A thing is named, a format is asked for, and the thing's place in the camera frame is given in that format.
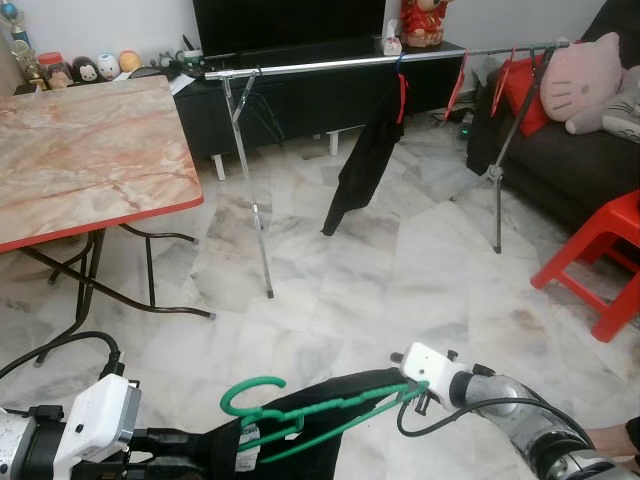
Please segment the green plastic hanger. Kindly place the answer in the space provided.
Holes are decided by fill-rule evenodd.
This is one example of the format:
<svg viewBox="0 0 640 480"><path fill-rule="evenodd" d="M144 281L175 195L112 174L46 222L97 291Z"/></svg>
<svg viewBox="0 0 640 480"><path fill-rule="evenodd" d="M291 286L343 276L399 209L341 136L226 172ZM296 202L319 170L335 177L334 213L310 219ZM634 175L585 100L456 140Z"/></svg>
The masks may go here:
<svg viewBox="0 0 640 480"><path fill-rule="evenodd" d="M251 451L253 448L264 447L266 444L279 442L279 440L285 440L289 435L301 434L306 428L306 419L310 419L311 416L316 413L325 413L330 410L349 410L349 408L360 407L361 404L376 403L383 401L388 396L396 396L396 402L394 404L404 404L412 401L413 398L422 396L422 394L428 392L430 387L429 380L408 380L407 383L401 383L393 385L393 387L379 387L364 390L355 394L355 396L349 397L334 397L330 399L324 399L314 404L307 404L297 408L297 410L275 410L275 408L269 408L266 406L241 408L233 406L233 401L238 394L246 392L246 390L262 387L262 385L271 385L271 387L285 387L287 383L283 379L275 378L275 376L259 376L259 378L251 378L241 381L232 388L229 388L227 392L220 398L220 410L228 415L237 417L239 420L239 426L241 428L251 428L256 425L257 422L262 420L271 420L278 422L289 422L288 428L275 431L268 435L260 436L260 438L248 440L248 442L242 442L238 444L238 452ZM308 449L314 448L315 445L320 445L325 442L329 442L330 439L335 436L340 436L346 433L347 430L356 428L361 422L372 419L372 417L378 416L379 413L387 411L390 408L387 406L381 406L372 408L372 410L365 413L361 413L353 419L343 422L342 425L335 426L330 431L325 431L324 434L319 434L315 438L307 439L306 442L302 442L293 447L287 449L287 451L273 454L273 456L260 458L261 463L275 463L289 458L301 452L308 451Z"/></svg>

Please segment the person bare hand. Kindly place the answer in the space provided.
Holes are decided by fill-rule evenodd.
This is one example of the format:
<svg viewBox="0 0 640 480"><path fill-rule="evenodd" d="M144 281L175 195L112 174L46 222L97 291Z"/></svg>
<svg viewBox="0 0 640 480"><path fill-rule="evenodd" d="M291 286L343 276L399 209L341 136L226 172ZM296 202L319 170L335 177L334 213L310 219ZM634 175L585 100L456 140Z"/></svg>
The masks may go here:
<svg viewBox="0 0 640 480"><path fill-rule="evenodd" d="M625 424L614 425L611 428L588 429L586 434L589 435L596 452L605 457L611 457L612 460L620 462L627 470L639 474L640 468L634 461L637 447L632 442Z"/></svg>

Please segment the red plastic stool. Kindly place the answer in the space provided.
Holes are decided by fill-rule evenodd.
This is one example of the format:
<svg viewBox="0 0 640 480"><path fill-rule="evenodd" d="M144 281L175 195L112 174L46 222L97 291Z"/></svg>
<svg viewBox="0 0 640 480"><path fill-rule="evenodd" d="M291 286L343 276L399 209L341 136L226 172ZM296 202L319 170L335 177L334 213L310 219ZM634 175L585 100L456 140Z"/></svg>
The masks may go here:
<svg viewBox="0 0 640 480"><path fill-rule="evenodd" d="M639 315L640 310L639 261L631 260L618 248L617 244L620 242L640 246L640 193L637 191L609 201L596 210L530 280L532 287L536 289L558 282L577 294L586 305L595 308L600 319L591 329L591 334L603 343L612 342L623 326ZM567 273L568 266L573 262L593 265L603 256L611 257L634 274L612 301L604 301Z"/></svg>

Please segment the black shirt red collar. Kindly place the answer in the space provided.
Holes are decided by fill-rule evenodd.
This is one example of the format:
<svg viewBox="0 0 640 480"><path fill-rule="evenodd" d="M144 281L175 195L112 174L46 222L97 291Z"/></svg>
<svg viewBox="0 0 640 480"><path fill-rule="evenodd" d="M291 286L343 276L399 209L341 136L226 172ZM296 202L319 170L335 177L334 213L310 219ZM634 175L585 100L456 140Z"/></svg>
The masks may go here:
<svg viewBox="0 0 640 480"><path fill-rule="evenodd" d="M348 211L365 209L371 204L394 147L404 134L408 100L408 81L403 73L397 72L340 170L339 184L321 229L324 236L337 233Z"/></svg>

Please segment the dark brown sofa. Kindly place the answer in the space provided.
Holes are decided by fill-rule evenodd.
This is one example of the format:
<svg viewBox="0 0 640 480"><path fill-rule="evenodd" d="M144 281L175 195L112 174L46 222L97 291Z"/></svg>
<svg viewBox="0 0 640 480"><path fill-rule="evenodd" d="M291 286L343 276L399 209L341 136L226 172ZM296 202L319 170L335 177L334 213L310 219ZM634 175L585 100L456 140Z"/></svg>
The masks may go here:
<svg viewBox="0 0 640 480"><path fill-rule="evenodd" d="M476 92L476 118L468 136L467 169L484 175L497 160L520 105L499 101L492 111L498 70ZM639 189L640 143L607 131L571 134L552 122L517 133L504 156L503 186L571 229L581 227L600 206Z"/></svg>

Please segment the marble top folding table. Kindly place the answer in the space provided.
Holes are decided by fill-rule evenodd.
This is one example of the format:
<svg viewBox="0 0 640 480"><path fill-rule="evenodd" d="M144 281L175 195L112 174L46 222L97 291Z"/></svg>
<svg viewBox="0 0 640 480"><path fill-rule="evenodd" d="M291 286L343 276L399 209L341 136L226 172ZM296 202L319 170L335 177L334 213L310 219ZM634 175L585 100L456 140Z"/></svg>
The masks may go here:
<svg viewBox="0 0 640 480"><path fill-rule="evenodd" d="M138 221L195 209L205 191L163 77L123 79L0 100L0 256L47 269L76 288L76 334L96 297L146 314L212 312L140 300L101 280L110 230L154 251L160 234Z"/></svg>

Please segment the red cushion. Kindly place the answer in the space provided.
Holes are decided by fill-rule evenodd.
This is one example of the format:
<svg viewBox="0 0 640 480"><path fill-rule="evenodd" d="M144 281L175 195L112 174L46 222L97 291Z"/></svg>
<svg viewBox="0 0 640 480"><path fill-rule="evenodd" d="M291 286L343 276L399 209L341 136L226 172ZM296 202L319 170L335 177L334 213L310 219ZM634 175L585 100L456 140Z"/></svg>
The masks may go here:
<svg viewBox="0 0 640 480"><path fill-rule="evenodd" d="M531 136L552 123L552 119L545 113L541 104L540 93L532 92L535 86L534 73L532 73L534 60L525 58L521 60L507 61L499 69L498 90L503 97L503 102L512 113L517 115L524 108L525 100L532 93L530 108L526 111L524 119L520 122L520 131L524 136Z"/></svg>

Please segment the black television console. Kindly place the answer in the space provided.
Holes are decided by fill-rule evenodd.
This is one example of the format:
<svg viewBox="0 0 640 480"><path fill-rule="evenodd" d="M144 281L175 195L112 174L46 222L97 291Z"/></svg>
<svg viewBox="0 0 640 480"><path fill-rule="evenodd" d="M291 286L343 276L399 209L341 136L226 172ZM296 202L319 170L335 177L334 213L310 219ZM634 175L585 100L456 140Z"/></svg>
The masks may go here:
<svg viewBox="0 0 640 480"><path fill-rule="evenodd" d="M401 73L410 87L406 114L445 108L461 63L461 58L403 63ZM239 116L244 147L251 151L365 124L394 76L394 64L384 64L256 79ZM193 155L236 151L221 82L201 79L174 100Z"/></svg>

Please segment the pink cat plush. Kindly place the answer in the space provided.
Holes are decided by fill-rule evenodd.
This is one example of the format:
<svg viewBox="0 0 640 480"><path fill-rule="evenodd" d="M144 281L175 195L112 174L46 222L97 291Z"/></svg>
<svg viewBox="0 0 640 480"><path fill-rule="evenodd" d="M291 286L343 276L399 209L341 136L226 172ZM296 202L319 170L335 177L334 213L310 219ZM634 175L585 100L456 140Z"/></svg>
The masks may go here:
<svg viewBox="0 0 640 480"><path fill-rule="evenodd" d="M562 122L571 134L599 131L605 108L616 99L625 73L616 32L561 49L541 79L544 113Z"/></svg>

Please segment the silver metal clothes rack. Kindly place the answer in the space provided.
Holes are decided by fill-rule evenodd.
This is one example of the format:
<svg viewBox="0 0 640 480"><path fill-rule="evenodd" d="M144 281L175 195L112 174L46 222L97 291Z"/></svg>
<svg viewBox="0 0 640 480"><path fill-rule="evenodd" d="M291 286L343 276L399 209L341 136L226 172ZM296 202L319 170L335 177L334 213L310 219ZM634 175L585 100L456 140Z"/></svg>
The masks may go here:
<svg viewBox="0 0 640 480"><path fill-rule="evenodd" d="M539 82L547 72L547 61L553 58L558 50L567 49L573 42L563 40L557 42L549 42L549 44L529 44L529 45L516 45L517 51L526 51L529 54L529 58L534 60L532 63L532 73L535 78L535 88L532 88L532 92L538 92ZM497 55L499 52L503 52L502 49L488 49L488 50L470 50L468 56L486 56ZM539 54L544 55L543 63L536 61L535 56ZM431 52L415 52L415 54L404 54L403 63L410 63L410 61L430 61L436 59L452 59L461 58L463 50L440 50ZM271 278L270 262L268 255L268 242L265 241L265 223L261 219L261 211L259 201L257 201L256 189L253 187L252 174L250 172L250 165L248 165L248 155L244 150L243 136L241 133L241 125L239 125L239 118L241 118L242 111L246 108L248 97L250 97L253 84L256 79L270 77L270 76L293 76L293 74L320 72L320 70L349 70L358 68L370 68L375 65L394 64L397 58L390 58L390 56L379 56L379 58L360 58L360 59L347 59L347 60L333 60L333 61L315 61L315 63L305 64L293 64L283 65L283 67L265 67L265 68L248 68L248 69L229 69L229 70L214 70L205 74L206 81L220 81L221 90L223 90L225 97L225 105L227 105L227 115L230 122L230 128L232 128L233 138L236 141L236 154L239 159L239 165L241 165L242 177L244 179L244 187L246 192L250 195L250 211L253 225L253 232L256 234L257 242L259 242L259 252L261 257L261 270L262 280L265 283L266 298L273 300L275 292L273 288L273 278ZM232 90L232 81L237 78L247 78L247 82L244 83L241 96L234 97ZM530 108L530 102L532 101L532 93L525 100L524 108L520 110L520 113L516 116L516 122L521 122L524 119L524 115ZM515 138L517 129L513 127L512 131L507 134L506 140L504 140L500 152L495 159L494 163L486 168L486 178L493 183L492 191L494 195L494 238L492 242L492 248L494 253L502 253L502 233L503 233L503 210L502 210L502 182L504 179L503 163L506 160L506 156L509 150L509 143Z"/></svg>

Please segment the grey cat plush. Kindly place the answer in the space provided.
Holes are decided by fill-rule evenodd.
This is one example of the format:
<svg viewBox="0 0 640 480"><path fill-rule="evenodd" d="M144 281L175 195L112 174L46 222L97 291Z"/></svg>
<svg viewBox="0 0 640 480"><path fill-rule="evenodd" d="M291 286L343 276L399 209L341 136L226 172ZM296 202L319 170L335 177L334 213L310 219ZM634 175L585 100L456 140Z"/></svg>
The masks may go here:
<svg viewBox="0 0 640 480"><path fill-rule="evenodd" d="M607 131L635 143L640 142L640 67L627 69L620 91L613 99L603 104L582 110L564 123L571 134L588 134Z"/></svg>

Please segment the white papers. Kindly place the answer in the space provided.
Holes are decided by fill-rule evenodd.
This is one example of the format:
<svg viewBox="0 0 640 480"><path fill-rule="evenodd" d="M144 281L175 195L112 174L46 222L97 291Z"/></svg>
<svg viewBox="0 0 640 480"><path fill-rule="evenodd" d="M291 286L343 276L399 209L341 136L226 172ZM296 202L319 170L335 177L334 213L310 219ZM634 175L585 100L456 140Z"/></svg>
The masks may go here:
<svg viewBox="0 0 640 480"><path fill-rule="evenodd" d="M204 74L196 74L196 76L188 76L186 73L175 74L168 82L170 95L177 96L184 88L191 86L196 81L202 81L202 79L204 79Z"/></svg>

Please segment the red fortune god figurine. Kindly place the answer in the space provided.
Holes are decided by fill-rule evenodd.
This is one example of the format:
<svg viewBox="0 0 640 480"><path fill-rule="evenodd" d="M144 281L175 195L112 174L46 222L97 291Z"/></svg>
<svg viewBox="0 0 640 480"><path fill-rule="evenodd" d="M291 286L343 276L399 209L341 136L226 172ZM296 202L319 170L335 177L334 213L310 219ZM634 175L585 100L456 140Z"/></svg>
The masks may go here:
<svg viewBox="0 0 640 480"><path fill-rule="evenodd" d="M453 0L401 0L399 22L401 42L412 49L429 49L442 44L444 19Z"/></svg>

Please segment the black haired round doll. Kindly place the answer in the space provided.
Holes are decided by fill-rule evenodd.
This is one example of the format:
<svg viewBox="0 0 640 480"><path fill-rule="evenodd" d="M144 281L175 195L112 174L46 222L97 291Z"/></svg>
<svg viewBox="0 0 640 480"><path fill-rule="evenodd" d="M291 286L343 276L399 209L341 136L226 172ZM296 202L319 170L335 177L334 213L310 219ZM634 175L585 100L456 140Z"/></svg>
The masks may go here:
<svg viewBox="0 0 640 480"><path fill-rule="evenodd" d="M76 58L70 64L70 74L76 83L97 83L101 81L101 74L95 63L86 56Z"/></svg>

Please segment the white round doll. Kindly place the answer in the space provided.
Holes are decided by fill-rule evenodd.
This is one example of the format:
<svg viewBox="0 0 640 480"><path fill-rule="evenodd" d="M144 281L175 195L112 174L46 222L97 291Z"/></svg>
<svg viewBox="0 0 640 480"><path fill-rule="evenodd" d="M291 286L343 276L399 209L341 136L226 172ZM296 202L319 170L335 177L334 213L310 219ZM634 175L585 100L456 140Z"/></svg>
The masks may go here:
<svg viewBox="0 0 640 480"><path fill-rule="evenodd" d="M114 54L110 54L110 52L97 55L95 65L97 69L99 69L102 81L114 81L114 79L122 73L118 59L116 59Z"/></svg>

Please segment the green topped electronics board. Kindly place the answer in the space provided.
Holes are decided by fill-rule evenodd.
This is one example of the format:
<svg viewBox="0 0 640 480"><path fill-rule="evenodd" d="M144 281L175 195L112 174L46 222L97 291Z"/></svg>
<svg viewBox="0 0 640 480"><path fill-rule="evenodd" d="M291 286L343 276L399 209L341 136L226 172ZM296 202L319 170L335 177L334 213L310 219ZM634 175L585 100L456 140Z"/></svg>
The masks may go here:
<svg viewBox="0 0 640 480"><path fill-rule="evenodd" d="M159 69L170 81L178 76L187 76L202 81L205 78L204 51L198 49L187 35L182 36L182 45L175 51L160 52L147 60L147 67Z"/></svg>

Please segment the glass jar red lid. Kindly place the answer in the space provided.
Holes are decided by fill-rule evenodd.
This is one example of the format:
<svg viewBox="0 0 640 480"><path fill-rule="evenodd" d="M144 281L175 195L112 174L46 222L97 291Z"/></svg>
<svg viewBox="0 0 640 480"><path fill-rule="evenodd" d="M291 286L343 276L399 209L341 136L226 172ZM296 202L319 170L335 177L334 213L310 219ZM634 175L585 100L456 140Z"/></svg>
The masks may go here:
<svg viewBox="0 0 640 480"><path fill-rule="evenodd" d="M42 52L36 60L50 90L63 90L74 83L70 68L60 52Z"/></svg>

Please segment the black flat television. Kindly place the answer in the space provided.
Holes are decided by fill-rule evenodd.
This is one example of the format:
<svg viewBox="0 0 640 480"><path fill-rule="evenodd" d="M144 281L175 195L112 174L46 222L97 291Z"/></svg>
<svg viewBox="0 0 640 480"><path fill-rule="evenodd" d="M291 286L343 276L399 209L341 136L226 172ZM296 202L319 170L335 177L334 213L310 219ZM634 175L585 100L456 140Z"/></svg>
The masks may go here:
<svg viewBox="0 0 640 480"><path fill-rule="evenodd" d="M387 0L192 0L206 59L279 67L375 54Z"/></svg>

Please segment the gold ornament statuette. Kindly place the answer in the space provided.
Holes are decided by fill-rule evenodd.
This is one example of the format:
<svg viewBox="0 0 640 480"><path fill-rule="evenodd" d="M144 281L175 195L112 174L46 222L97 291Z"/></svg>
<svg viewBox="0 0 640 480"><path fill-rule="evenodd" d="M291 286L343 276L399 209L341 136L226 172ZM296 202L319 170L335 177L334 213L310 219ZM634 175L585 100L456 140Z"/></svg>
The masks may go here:
<svg viewBox="0 0 640 480"><path fill-rule="evenodd" d="M28 32L22 26L22 13L10 0L0 0L0 23L4 23L10 40L10 54L14 56L24 78L35 91L49 90L49 86L38 67L36 52L32 49Z"/></svg>

